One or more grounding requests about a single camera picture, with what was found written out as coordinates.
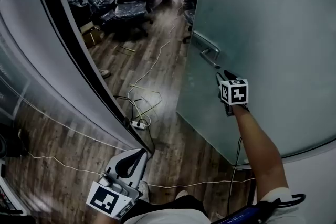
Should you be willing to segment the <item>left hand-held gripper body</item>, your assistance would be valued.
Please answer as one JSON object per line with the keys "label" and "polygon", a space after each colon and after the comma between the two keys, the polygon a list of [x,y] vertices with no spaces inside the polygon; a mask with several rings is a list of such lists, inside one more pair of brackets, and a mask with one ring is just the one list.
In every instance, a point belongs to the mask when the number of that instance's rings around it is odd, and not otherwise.
{"label": "left hand-held gripper body", "polygon": [[91,185],[86,204],[96,211],[114,219],[121,219],[140,197],[137,189],[101,173]]}

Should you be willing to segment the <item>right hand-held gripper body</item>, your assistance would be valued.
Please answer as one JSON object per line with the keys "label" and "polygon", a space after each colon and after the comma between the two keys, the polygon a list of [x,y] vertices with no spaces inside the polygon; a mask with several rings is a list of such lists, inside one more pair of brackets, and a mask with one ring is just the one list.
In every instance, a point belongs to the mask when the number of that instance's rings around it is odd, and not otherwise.
{"label": "right hand-held gripper body", "polygon": [[219,88],[219,98],[224,104],[227,116],[233,116],[234,105],[238,105],[249,111],[247,104],[249,102],[249,84],[246,79],[224,80],[217,78]]}

